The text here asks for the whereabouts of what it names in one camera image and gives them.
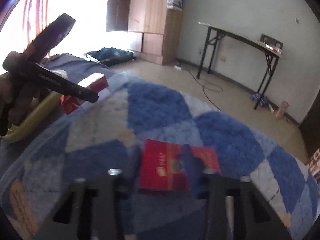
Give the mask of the person's left hand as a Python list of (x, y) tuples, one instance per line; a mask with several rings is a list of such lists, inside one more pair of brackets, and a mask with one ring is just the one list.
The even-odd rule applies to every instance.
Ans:
[(42, 101), (49, 95), (48, 89), (39, 87), (34, 83), (25, 83), (19, 94), (14, 96), (15, 87), (9, 79), (9, 73), (1, 75), (1, 101), (5, 103), (14, 102), (8, 113), (8, 122), (12, 125), (19, 124), (27, 114), (35, 109), (33, 105), (34, 99)]

